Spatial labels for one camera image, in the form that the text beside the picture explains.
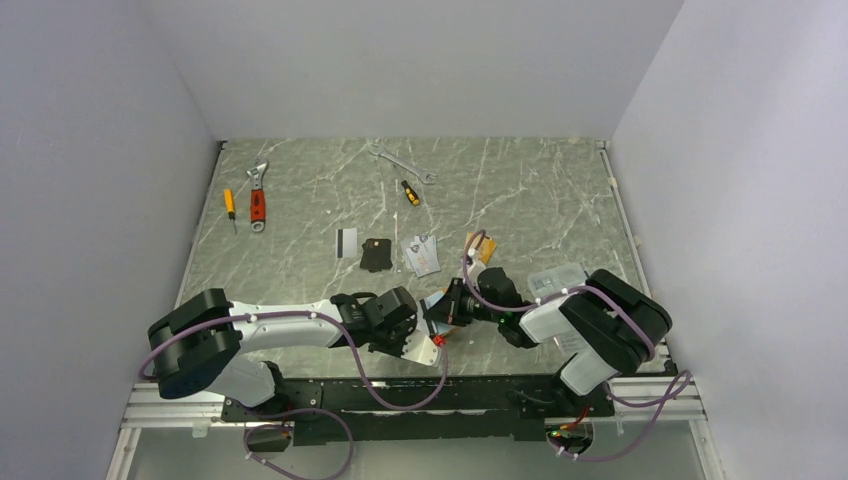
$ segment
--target white wall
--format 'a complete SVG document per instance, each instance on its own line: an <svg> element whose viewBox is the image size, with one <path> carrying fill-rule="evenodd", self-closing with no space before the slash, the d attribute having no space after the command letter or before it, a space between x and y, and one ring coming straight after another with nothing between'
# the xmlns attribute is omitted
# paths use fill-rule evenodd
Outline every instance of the white wall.
<svg viewBox="0 0 848 480"><path fill-rule="evenodd" d="M609 138L682 0L144 0L217 138Z"/></svg>
<svg viewBox="0 0 848 480"><path fill-rule="evenodd" d="M104 478L215 144L135 0L0 18L0 478Z"/></svg>
<svg viewBox="0 0 848 480"><path fill-rule="evenodd" d="M848 475L848 3L688 0L613 137L732 479Z"/></svg>

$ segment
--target table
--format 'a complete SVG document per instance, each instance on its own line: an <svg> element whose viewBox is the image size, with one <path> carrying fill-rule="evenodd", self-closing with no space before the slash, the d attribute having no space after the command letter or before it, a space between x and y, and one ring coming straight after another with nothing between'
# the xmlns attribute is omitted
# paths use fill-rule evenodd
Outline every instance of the table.
<svg viewBox="0 0 848 480"><path fill-rule="evenodd" d="M369 141L416 166L436 172L435 185L371 155ZM246 170L267 158L267 226L249 225ZM411 206L406 179L421 196ZM224 208L233 190L238 234ZM595 140L585 138L306 138L232 140L223 145L199 225L180 298L213 287L227 298L255 304L304 304L336 293L377 294L402 285L423 298L458 276L467 232L485 228L497 241L490 266L503 267L528 296L527 275L565 262L606 268L639 288L636 264L609 174ZM336 230L357 228L367 238L393 242L394 268L369 273L359 258L337 259ZM442 271L417 278L402 261L398 240L435 235ZM564 362L553 344L515 349L494 325L476 323L447 342L451 375L542 374ZM437 376L431 367L367 353L369 376ZM346 348L294 347L250 354L271 360L283 375L358 376ZM642 371L663 371L661 359Z"/></svg>

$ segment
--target yellow screwdriver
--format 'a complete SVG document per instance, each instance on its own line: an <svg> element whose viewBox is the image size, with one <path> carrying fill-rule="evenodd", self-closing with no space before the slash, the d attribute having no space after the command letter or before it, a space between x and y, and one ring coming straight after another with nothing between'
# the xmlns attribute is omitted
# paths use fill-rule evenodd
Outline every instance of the yellow screwdriver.
<svg viewBox="0 0 848 480"><path fill-rule="evenodd" d="M224 202L227 204L227 216L233 221L233 232L238 235L238 230L236 230L236 203L233 201L233 191L229 188L224 190Z"/></svg>

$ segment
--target adjustable wrench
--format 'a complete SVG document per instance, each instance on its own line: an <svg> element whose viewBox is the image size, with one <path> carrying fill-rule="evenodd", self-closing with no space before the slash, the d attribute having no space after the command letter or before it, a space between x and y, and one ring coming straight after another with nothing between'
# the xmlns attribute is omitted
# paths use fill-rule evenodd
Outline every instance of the adjustable wrench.
<svg viewBox="0 0 848 480"><path fill-rule="evenodd" d="M369 143L368 144L368 151L371 152L371 155L383 157L386 160L394 163L398 167L409 170L410 172L415 174L415 176L418 177L418 179L421 180L421 183L423 183L424 185L432 185L432 184L436 183L436 177L438 177L438 175L436 175L433 172L429 172L427 170L422 170L420 168L417 168L415 165L413 165L413 164L411 164L411 163L409 163L405 160L399 159L398 157L389 153L389 151L386 150L386 147L384 147L382 145L379 145L379 144L376 144L376 143Z"/></svg>
<svg viewBox="0 0 848 480"><path fill-rule="evenodd" d="M257 158L247 175L253 180L250 190L250 228L259 233L265 230L265 193L262 191L262 177L268 169L268 160Z"/></svg>

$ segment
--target green marble surface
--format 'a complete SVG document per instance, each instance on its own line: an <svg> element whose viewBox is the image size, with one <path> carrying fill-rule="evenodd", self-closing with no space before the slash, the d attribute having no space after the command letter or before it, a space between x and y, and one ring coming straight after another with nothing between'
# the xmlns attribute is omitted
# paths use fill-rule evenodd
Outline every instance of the green marble surface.
<svg viewBox="0 0 848 480"><path fill-rule="evenodd" d="M372 156L368 141L436 172L436 184L422 185ZM245 173L257 156L270 162L264 179L268 221L259 234L250 231ZM589 271L606 268L638 286L592 139L234 140L225 144L219 162L182 300L223 287L228 298L246 303L302 304L340 292L379 294L397 285L423 298L458 275L466 232L479 228L498 242L490 265L503 267L524 295L528 274L569 261ZM402 178L421 196L420 206L412 207L402 195ZM235 193L237 236L226 216L225 188ZM336 259L336 229L352 227L359 244L366 238L392 240L395 267L369 273L359 268L359 257ZM417 278L403 264L397 240L418 234L438 239L441 272ZM564 361L553 344L517 350L493 325L482 323L452 337L448 354L453 375L552 373ZM348 349L293 347L250 355L277 362L288 377L357 375ZM378 353L363 353L363 360L375 377L439 374Z"/></svg>

